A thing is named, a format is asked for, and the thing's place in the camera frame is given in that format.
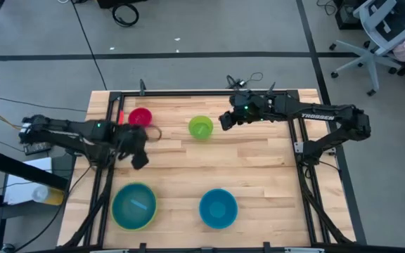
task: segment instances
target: white paper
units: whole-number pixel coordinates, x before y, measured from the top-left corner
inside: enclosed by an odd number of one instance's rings
[[[50,157],[27,161],[25,162],[25,164],[37,167],[49,173],[52,172],[51,171],[52,164]],[[14,175],[8,175],[7,178],[7,186],[13,183],[27,183],[27,182],[29,181]],[[30,201],[32,200],[32,192],[34,192],[34,189],[37,186],[40,186],[40,184],[27,183],[22,185],[9,186],[6,188],[6,194],[4,195],[4,202],[7,202],[8,205],[15,205],[22,202]]]

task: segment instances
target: white chair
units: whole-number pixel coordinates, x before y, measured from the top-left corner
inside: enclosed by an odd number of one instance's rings
[[[365,3],[360,5],[360,7],[358,7],[353,13],[354,17],[360,18],[365,32],[370,37],[370,43],[366,42],[364,44],[366,48],[353,46],[340,40],[337,40],[336,44],[332,44],[329,47],[329,49],[333,51],[338,45],[359,56],[357,59],[339,67],[334,72],[332,72],[330,74],[332,78],[337,78],[338,72],[340,70],[345,70],[347,68],[355,66],[361,67],[364,64],[367,65],[368,71],[370,72],[371,81],[373,83],[373,88],[369,92],[367,92],[369,96],[375,94],[376,91],[379,89],[376,63],[391,67],[389,71],[390,74],[396,73],[397,70],[401,68],[401,65],[392,58],[392,54],[390,53],[390,51],[405,40],[405,29],[390,41],[386,40],[376,29],[376,27],[383,22],[384,30],[387,33],[391,31],[391,27],[387,25],[387,23],[384,21],[384,18],[389,15],[390,12],[392,12],[392,9],[397,4],[397,1],[387,0],[380,8],[376,8],[376,6],[373,5],[374,2],[375,0],[366,1]]]

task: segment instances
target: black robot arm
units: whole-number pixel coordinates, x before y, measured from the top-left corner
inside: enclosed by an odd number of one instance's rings
[[[83,154],[92,165],[102,168],[109,165],[113,155],[118,155],[119,160],[133,155],[131,163],[135,169],[148,163],[144,150],[148,136],[141,126],[105,120],[71,122],[43,115],[26,117],[22,122],[18,134],[21,143],[48,142]]]
[[[362,141],[370,137],[371,128],[368,115],[354,105],[319,105],[301,103],[287,92],[274,94],[270,91],[259,96],[252,91],[238,91],[229,98],[233,111],[219,117],[224,131],[234,125],[258,121],[281,122],[296,118],[317,119],[337,122],[339,129],[317,141],[294,143],[298,162],[316,165],[324,151],[348,140]]]

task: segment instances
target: wooden tabletop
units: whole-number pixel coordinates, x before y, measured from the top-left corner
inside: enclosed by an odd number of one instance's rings
[[[301,89],[299,93],[302,102],[320,102],[315,89]],[[108,96],[109,91],[92,93],[86,119],[105,118]],[[147,143],[150,162],[144,168],[132,169],[130,159],[117,161],[111,199],[122,186],[143,182],[155,191],[158,211],[154,221],[141,231],[124,231],[108,215],[104,248],[138,248],[141,242],[149,248],[262,247],[263,242],[270,242],[272,247],[310,245],[287,122],[257,122],[222,131],[218,116],[231,108],[228,96],[128,97],[124,120],[138,107],[151,110],[153,123],[163,136],[157,143]],[[188,123],[196,115],[206,115],[214,122],[210,140],[197,141],[189,134]],[[310,139],[328,133],[325,122],[305,122]],[[323,155],[321,161],[336,166],[334,157]],[[79,158],[73,180],[87,167],[88,162]],[[337,170],[321,164],[316,171],[326,213],[354,240]],[[90,171],[71,194],[58,245],[70,239],[87,215],[94,176]],[[199,216],[199,201],[213,188],[228,190],[238,203],[237,219],[226,229],[209,228]],[[320,241],[314,213],[312,210]],[[98,215],[91,243],[96,243],[99,221]]]

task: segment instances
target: blue bowl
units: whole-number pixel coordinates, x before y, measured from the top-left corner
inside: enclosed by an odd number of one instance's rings
[[[112,217],[123,229],[132,231],[146,227],[157,211],[154,192],[142,183],[130,183],[113,198]]]
[[[211,228],[229,227],[237,218],[236,199],[223,189],[209,190],[201,199],[201,219]]]

